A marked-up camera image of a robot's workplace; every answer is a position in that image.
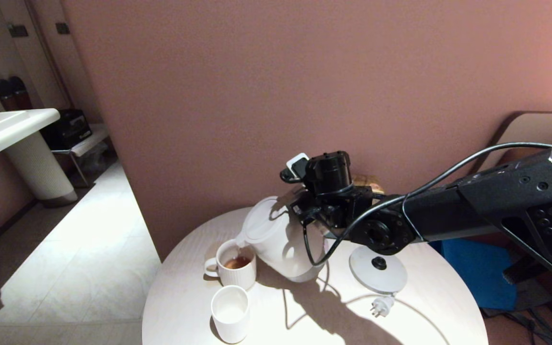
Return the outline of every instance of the round table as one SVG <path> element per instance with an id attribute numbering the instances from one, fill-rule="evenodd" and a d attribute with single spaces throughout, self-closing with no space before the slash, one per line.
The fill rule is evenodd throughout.
<path id="1" fill-rule="evenodd" d="M 248 211 L 204 223 L 167 256 L 144 307 L 144 345 L 223 343 L 210 314 L 221 283 L 204 275 L 203 264 L 239 233 Z M 348 268 L 358 246 L 342 242 L 319 278 L 303 284 L 289 282 L 259 260 L 257 282 L 248 291 L 252 327 L 241 344 L 488 344 L 466 284 L 427 244 L 411 244 L 396 254 L 408 283 L 388 316 L 373 317 L 376 295 Z"/>

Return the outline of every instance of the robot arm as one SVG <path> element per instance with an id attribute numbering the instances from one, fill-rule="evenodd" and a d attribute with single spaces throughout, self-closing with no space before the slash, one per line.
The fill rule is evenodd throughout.
<path id="1" fill-rule="evenodd" d="M 304 186 L 289 208 L 302 225 L 320 221 L 337 238 L 325 260 L 341 240 L 392 255 L 414 242 L 502 231 L 528 253 L 504 272 L 507 280 L 524 280 L 539 267 L 552 271 L 552 148 L 404 196 L 354 186 L 345 151 L 288 166 L 283 181 Z"/>

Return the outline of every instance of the mug handle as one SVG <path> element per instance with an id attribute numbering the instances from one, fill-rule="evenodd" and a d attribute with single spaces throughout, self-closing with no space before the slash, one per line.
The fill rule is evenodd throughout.
<path id="1" fill-rule="evenodd" d="M 208 267 L 214 266 L 215 269 L 208 269 Z M 218 271 L 218 265 L 217 265 L 217 258 L 211 258 L 206 261 L 204 264 L 204 274 L 208 277 L 218 277 L 219 271 Z"/>

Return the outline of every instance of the white mug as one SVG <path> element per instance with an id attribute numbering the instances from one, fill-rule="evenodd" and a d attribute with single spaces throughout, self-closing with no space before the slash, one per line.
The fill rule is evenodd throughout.
<path id="1" fill-rule="evenodd" d="M 225 286 L 217 291 L 210 302 L 212 319 L 218 335 L 225 343 L 239 343 L 250 328 L 250 299 L 239 286 Z"/>
<path id="2" fill-rule="evenodd" d="M 225 265 L 237 257 L 245 257 L 249 264 L 240 268 L 227 268 Z M 223 286 L 236 285 L 248 290 L 257 277 L 257 258 L 251 247 L 240 248 L 236 240 L 228 240 L 217 249 L 217 256 L 204 264 L 204 273 L 210 277 L 219 277 Z"/>

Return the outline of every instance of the floor tile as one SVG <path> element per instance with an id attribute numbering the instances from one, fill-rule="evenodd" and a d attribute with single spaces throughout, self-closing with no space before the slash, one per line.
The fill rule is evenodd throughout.
<path id="1" fill-rule="evenodd" d="M 113 325 L 107 345 L 142 345 L 142 321 Z"/>
<path id="2" fill-rule="evenodd" d="M 35 327 L 0 326 L 0 345 L 30 345 Z"/>
<path id="3" fill-rule="evenodd" d="M 69 242 L 43 242 L 0 289 L 1 322 L 28 322 L 79 249 Z"/>
<path id="4" fill-rule="evenodd" d="M 68 345 L 106 345 L 111 333 L 110 324 L 77 325 Z"/>
<path id="5" fill-rule="evenodd" d="M 31 340 L 35 345 L 67 345 L 75 325 L 38 326 Z"/>
<path id="6" fill-rule="evenodd" d="M 136 220 L 136 223 L 134 223 L 134 225 L 132 225 L 132 227 L 131 227 L 131 231 L 129 232 L 129 236 L 150 237 L 149 229 L 146 226 L 144 218 L 138 217 L 138 219 Z"/>
<path id="7" fill-rule="evenodd" d="M 0 345 L 139 345 L 161 265 L 120 163 L 0 238 Z"/>
<path id="8" fill-rule="evenodd" d="M 31 323 L 80 322 L 103 285 L 116 275 L 116 258 L 126 238 L 83 245 L 50 289 Z"/>

